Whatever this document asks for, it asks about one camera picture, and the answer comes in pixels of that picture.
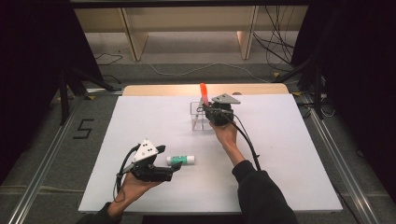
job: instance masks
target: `sleeve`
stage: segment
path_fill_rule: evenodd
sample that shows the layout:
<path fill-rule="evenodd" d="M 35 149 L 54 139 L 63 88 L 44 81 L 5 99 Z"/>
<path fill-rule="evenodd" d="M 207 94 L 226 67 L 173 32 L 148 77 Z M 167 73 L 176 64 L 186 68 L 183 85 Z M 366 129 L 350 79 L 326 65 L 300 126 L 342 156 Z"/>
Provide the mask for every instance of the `sleeve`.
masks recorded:
<path fill-rule="evenodd" d="M 105 206 L 96 214 L 87 214 L 79 219 L 77 224 L 120 224 L 121 217 L 113 219 L 108 215 L 107 208 L 110 203 L 106 203 Z"/>
<path fill-rule="evenodd" d="M 233 168 L 238 181 L 238 199 L 242 216 L 250 223 L 298 223 L 282 191 L 265 171 L 256 171 L 250 161 Z"/>

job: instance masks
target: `transparent box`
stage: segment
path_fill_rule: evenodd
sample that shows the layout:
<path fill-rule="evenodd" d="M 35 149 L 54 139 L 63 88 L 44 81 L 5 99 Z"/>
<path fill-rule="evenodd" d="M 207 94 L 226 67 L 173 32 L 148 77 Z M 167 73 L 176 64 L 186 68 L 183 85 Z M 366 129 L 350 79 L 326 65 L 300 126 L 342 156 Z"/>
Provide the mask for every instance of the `transparent box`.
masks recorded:
<path fill-rule="evenodd" d="M 191 114 L 191 127 L 193 131 L 212 130 L 212 127 L 210 127 L 209 124 L 209 119 L 205 117 L 205 111 L 202 109 L 200 102 L 190 103 L 190 114 Z"/>

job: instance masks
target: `red marker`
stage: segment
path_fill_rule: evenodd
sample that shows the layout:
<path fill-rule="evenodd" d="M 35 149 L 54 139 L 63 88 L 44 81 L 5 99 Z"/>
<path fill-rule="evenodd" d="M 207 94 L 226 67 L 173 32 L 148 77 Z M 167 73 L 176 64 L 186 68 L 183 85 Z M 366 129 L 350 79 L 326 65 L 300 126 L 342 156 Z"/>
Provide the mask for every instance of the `red marker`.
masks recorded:
<path fill-rule="evenodd" d="M 199 86 L 201 87 L 202 100 L 204 101 L 205 105 L 209 106 L 209 101 L 207 100 L 206 84 L 202 82 L 201 84 L 199 84 Z"/>

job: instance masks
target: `white glue stick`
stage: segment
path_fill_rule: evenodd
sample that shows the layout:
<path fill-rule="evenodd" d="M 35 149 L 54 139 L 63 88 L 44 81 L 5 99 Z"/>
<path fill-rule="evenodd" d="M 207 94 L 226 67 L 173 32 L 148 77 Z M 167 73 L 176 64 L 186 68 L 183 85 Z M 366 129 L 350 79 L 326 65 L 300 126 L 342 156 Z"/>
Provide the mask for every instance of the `white glue stick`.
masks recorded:
<path fill-rule="evenodd" d="M 194 156 L 173 156 L 173 157 L 166 157 L 166 163 L 168 165 L 173 165 L 178 162 L 183 162 L 183 165 L 194 165 L 195 157 Z"/>

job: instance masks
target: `gray floor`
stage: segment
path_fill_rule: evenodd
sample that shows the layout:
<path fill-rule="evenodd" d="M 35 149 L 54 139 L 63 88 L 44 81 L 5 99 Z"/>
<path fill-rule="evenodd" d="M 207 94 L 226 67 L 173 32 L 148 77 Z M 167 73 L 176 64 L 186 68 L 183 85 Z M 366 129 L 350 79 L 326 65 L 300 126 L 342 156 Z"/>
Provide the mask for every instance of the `gray floor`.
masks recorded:
<path fill-rule="evenodd" d="M 287 34 L 293 44 L 296 32 Z M 115 86 L 129 84 L 176 84 L 176 83 L 250 83 L 271 81 L 276 70 L 268 66 L 268 62 L 278 64 L 279 60 L 271 56 L 266 58 L 266 51 L 257 42 L 253 42 L 249 60 L 242 60 L 234 33 L 154 33 L 150 34 L 143 60 L 134 63 L 128 50 L 125 36 L 120 34 L 87 34 L 92 52 L 95 56 L 101 53 L 118 54 L 122 59 L 111 64 L 101 65 L 106 82 Z M 281 48 L 274 48 L 282 54 Z M 119 56 L 99 58 L 99 64 L 111 63 Z M 281 69 L 290 69 L 286 64 Z M 297 91 L 298 77 L 286 82 L 290 91 Z M 88 88 L 96 88 L 86 83 Z M 117 96 L 96 96 L 93 100 L 84 100 L 67 131 L 64 141 L 48 171 L 44 182 L 35 197 L 33 204 L 23 223 L 74 223 L 82 216 L 78 212 L 78 204 L 96 161 L 107 125 Z M 301 108 L 302 116 L 307 113 Z M 76 139 L 84 133 L 78 131 L 83 119 L 92 132 L 88 139 Z M 0 188 L 0 223 L 7 223 L 30 184 L 40 162 L 46 155 L 52 139 L 58 132 L 61 120 L 61 106 L 54 96 L 46 118 L 38 128 L 29 149 L 24 151 Z M 352 201 L 343 179 L 339 175 L 328 149 L 325 147 L 312 116 L 304 119 L 306 127 L 318 150 L 318 154 L 329 175 L 330 180 L 345 197 L 347 204 L 359 217 L 359 212 Z M 357 155 L 358 150 L 345 123 L 336 113 L 325 117 L 324 122 L 340 148 L 347 164 L 356 177 L 370 204 L 374 208 L 380 223 L 396 223 L 396 206 L 376 178 L 371 167 L 364 158 Z M 301 223 L 356 223 L 350 212 L 345 209 L 339 213 L 297 214 Z M 141 223 L 142 217 L 127 215 L 122 223 Z"/>

